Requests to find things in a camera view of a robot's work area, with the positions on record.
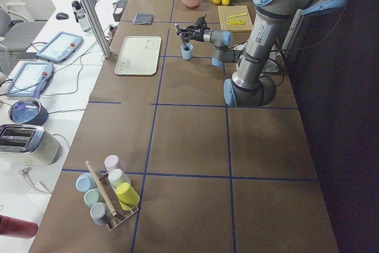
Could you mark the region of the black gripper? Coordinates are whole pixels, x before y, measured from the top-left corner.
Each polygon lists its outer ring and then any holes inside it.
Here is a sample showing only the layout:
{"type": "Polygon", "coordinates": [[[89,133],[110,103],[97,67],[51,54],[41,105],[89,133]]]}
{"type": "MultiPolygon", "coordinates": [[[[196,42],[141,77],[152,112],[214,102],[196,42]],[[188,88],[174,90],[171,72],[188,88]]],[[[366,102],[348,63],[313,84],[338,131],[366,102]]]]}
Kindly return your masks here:
{"type": "Polygon", "coordinates": [[[179,30],[176,31],[176,34],[179,36],[189,36],[190,40],[204,41],[205,31],[206,31],[205,27],[191,26],[189,30],[180,28],[179,30]]]}

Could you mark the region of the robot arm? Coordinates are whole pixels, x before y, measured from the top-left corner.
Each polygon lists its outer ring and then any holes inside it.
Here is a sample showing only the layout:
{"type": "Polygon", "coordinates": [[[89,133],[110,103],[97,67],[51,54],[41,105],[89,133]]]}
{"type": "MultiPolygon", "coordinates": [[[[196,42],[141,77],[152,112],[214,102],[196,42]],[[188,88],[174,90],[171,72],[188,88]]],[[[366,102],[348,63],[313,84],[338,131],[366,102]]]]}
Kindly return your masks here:
{"type": "Polygon", "coordinates": [[[284,21],[297,10],[303,15],[325,15],[346,6],[348,0],[253,0],[256,16],[243,50],[230,49],[233,35],[229,31],[209,28],[204,17],[186,28],[176,28],[184,51],[190,40],[213,44],[213,66],[236,63],[237,70],[223,85],[224,100],[229,107],[259,107],[275,97],[274,81],[263,73],[269,54],[284,21]]]}

